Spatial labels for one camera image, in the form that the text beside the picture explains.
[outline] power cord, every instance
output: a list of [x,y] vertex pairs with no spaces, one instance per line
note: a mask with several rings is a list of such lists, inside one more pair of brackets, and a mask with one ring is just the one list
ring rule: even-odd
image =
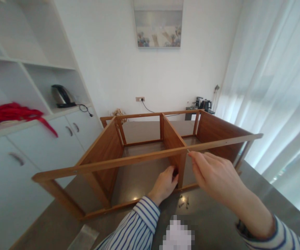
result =
[[80,111],[82,111],[82,112],[84,112],[84,113],[88,112],[89,115],[90,115],[90,117],[93,117],[93,115],[90,113],[90,111],[88,110],[88,108],[87,108],[84,104],[78,104],[78,105],[79,105]]
[[142,101],[144,107],[145,107],[148,111],[150,111],[151,113],[155,113],[155,112],[149,110],[149,109],[145,106],[145,104],[144,104],[144,102],[143,102],[143,98],[141,99],[141,101]]

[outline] red fabric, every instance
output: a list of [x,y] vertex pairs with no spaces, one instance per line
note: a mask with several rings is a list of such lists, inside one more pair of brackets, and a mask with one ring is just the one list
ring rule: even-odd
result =
[[29,109],[28,107],[22,107],[18,103],[13,102],[0,106],[0,122],[7,120],[39,120],[45,125],[56,137],[59,137],[56,131],[49,125],[49,123],[42,118],[43,113],[37,109]]

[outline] electrical outlet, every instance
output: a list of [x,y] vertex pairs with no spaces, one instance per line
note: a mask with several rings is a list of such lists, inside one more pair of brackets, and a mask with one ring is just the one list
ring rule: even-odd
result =
[[145,101],[145,97],[136,97],[136,101],[142,101],[142,98],[143,98],[143,101]]

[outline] framed painting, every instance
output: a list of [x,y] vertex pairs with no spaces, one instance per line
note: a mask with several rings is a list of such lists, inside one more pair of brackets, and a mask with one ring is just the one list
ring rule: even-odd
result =
[[183,0],[133,0],[137,46],[180,48]]

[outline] coffee machine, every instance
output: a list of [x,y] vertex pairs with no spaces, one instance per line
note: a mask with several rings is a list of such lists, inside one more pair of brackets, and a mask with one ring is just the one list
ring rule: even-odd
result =
[[196,97],[196,103],[195,103],[195,107],[196,109],[200,108],[201,105],[201,101],[203,100],[203,97]]

